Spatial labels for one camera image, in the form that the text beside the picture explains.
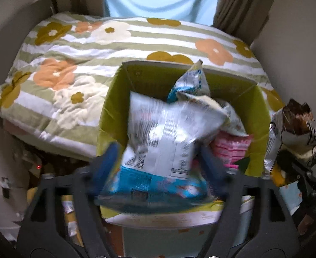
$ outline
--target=snack bag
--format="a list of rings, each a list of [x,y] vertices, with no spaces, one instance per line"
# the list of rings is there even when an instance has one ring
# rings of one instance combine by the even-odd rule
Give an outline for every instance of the snack bag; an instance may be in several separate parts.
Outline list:
[[[220,129],[234,136],[239,136],[239,137],[249,136],[245,131],[242,120],[237,115],[233,106],[231,106],[229,102],[221,100],[221,99],[217,99],[216,101],[219,103],[219,105],[223,108],[223,110],[227,113],[229,117],[229,119],[224,123],[224,125]]]
[[[128,213],[178,212],[212,201],[195,146],[217,131],[226,114],[187,101],[167,104],[132,92],[128,146],[96,204]]]
[[[272,174],[276,185],[283,186],[276,156],[280,150],[287,149],[306,163],[316,155],[316,125],[308,104],[299,104],[291,99],[289,103],[274,114],[269,129],[267,151],[264,158],[266,173]]]
[[[224,164],[233,164],[245,157],[252,138],[252,135],[237,137],[220,131],[210,146],[213,154],[219,157]]]
[[[226,119],[224,124],[229,124],[229,115],[228,112],[226,110],[224,110],[216,100],[213,100],[212,98],[206,96],[206,95],[201,95],[201,96],[195,96],[195,95],[191,95],[188,93],[184,93],[184,92],[177,92],[177,98],[178,100],[181,101],[188,101],[190,103],[196,104],[197,106],[204,108],[204,109],[208,109],[211,112],[214,113],[214,115],[216,116],[218,112],[222,112],[226,114]],[[215,136],[218,133],[218,128],[216,132],[212,132],[210,133],[204,140],[203,143],[208,145],[212,140],[214,140]]]
[[[202,70],[202,61],[197,61],[188,71],[182,75],[175,85],[172,87],[167,102],[172,103],[177,101],[177,93],[184,92],[192,95],[207,95],[210,96],[209,87],[206,76]]]

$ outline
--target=floral comforter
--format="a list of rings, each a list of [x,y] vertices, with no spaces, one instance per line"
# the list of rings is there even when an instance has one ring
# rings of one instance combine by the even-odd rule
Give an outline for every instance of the floral comforter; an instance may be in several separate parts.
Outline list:
[[[0,85],[4,127],[39,149],[78,159],[96,155],[97,127],[122,62],[192,64],[254,79],[267,104],[281,107],[250,48],[213,27],[159,18],[97,18],[58,13],[24,39]]]

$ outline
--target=barcode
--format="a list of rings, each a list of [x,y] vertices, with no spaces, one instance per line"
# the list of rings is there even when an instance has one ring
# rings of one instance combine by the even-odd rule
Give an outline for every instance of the barcode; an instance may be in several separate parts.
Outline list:
[[[171,168],[171,172],[172,173],[176,173],[176,174],[188,174],[188,171],[187,170],[178,170],[178,169],[174,169],[174,168]]]
[[[137,121],[133,132],[136,133],[139,143],[147,143],[150,130],[157,126],[156,121]]]
[[[135,156],[133,156],[131,159],[127,160],[125,163],[125,166],[133,166],[135,162]]]
[[[158,146],[158,141],[157,140],[156,141],[149,141],[148,145],[150,147],[157,147]]]
[[[314,128],[313,125],[308,121],[307,127],[309,129],[309,139],[307,141],[307,145],[316,144],[316,128]]]
[[[187,164],[188,164],[188,162],[187,162],[186,160],[181,160],[181,161],[180,161],[180,168],[181,168],[181,170],[183,170],[184,167],[185,167]]]
[[[144,167],[145,157],[146,157],[146,155],[140,155],[139,160],[134,165],[134,167],[142,169]]]

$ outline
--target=torn packaging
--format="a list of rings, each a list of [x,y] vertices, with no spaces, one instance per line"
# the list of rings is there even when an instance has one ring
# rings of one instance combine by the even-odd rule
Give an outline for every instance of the torn packaging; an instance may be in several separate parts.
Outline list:
[[[184,92],[196,96],[210,96],[209,86],[201,65],[202,61],[197,61],[177,80],[168,95],[168,103],[176,102],[178,99],[177,94],[179,92]]]
[[[276,156],[282,149],[289,150],[305,162],[310,161],[316,154],[316,125],[306,103],[301,105],[291,99],[274,114],[264,158],[266,173],[272,173]]]

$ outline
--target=trash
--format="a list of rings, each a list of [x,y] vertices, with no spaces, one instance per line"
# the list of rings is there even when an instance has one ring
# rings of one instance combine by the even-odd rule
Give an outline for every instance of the trash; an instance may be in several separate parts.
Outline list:
[[[72,221],[68,223],[68,235],[73,237],[78,233],[78,225],[76,221]]]
[[[308,163],[316,156],[316,125],[308,104],[299,104],[291,99],[289,103],[274,114],[269,129],[269,139],[264,157],[266,173],[271,173],[276,185],[288,183],[278,181],[283,177],[276,166],[276,156],[280,150],[287,149],[298,159]]]
[[[62,201],[62,206],[66,214],[74,212],[74,206],[72,201]]]
[[[175,85],[172,87],[167,102],[173,103],[177,101],[177,93],[184,92],[192,95],[207,95],[210,97],[209,87],[206,76],[202,70],[202,61],[197,61],[188,71],[182,75]]]
[[[249,136],[245,131],[242,120],[237,115],[233,106],[231,106],[229,102],[221,100],[221,99],[216,99],[216,101],[219,103],[219,105],[223,108],[223,110],[227,113],[229,117],[229,119],[224,123],[224,125],[220,129],[234,136],[239,136],[239,137]]]
[[[9,191],[11,189],[11,183],[7,177],[1,177],[0,186],[2,189],[3,197],[9,199]]]
[[[213,154],[224,164],[233,164],[245,157],[253,136],[237,137],[220,131],[214,141],[210,143]]]
[[[130,92],[134,91],[151,98],[166,101],[172,86],[176,80],[186,73],[185,65],[178,63],[164,63],[154,61],[127,61],[124,62],[114,75],[111,86],[104,101],[104,107],[99,122],[99,136],[97,139],[97,155],[103,155],[109,145],[116,141],[119,144],[119,156],[122,157],[128,144],[128,113],[130,108]],[[203,68],[207,77],[210,93],[214,98],[221,98],[230,102],[236,113],[241,118],[248,134],[253,134],[255,140],[249,147],[247,155],[250,163],[245,172],[246,175],[260,177],[263,172],[263,158],[265,145],[268,141],[268,129],[271,122],[268,105],[262,95],[261,88],[253,80],[237,75]],[[109,179],[112,179],[121,168],[121,158],[116,162]],[[100,201],[102,215],[106,220],[131,225],[133,220],[128,213],[121,213],[109,205],[102,204],[106,199]],[[196,221],[206,222],[202,219],[200,211],[214,212],[216,205],[205,204],[196,209],[185,210],[177,214],[178,222],[171,220],[171,226],[180,226],[186,213],[193,213],[193,225]],[[135,215],[147,217],[147,214]]]
[[[224,110],[216,100],[213,100],[212,98],[210,98],[206,95],[195,96],[195,95],[190,95],[190,94],[184,93],[184,92],[177,92],[177,98],[178,98],[178,100],[188,101],[190,103],[198,105],[199,107],[201,107],[203,109],[207,109],[210,113],[213,113],[215,117],[218,116],[219,113],[226,114],[227,117],[223,123],[223,126],[224,126],[224,124],[226,124],[226,125],[230,124],[229,113],[227,112],[227,110]],[[218,129],[219,128],[217,127],[216,132],[210,133],[203,140],[203,143],[208,145],[212,140],[214,140],[215,136],[218,133]]]
[[[188,101],[167,104],[131,92],[128,146],[98,203],[123,212],[157,213],[210,201],[192,159],[196,142],[217,132],[226,117],[221,108],[215,111]]]

